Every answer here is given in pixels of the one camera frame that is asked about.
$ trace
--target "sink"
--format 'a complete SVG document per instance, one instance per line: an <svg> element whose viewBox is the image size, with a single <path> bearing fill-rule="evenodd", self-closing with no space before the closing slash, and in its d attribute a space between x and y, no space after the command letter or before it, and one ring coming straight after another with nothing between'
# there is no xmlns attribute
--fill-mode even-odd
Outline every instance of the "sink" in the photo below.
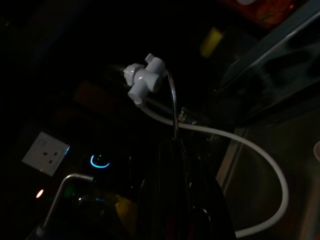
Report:
<svg viewBox="0 0 320 240"><path fill-rule="evenodd" d="M239 128L235 134L265 149L281 167L289 204L271 228L242 239L314 240L320 236L320 163L313 148L320 141L320 108L268 128ZM216 177L234 229L260 224L279 208L282 192L271 166L256 152L232 141Z"/></svg>

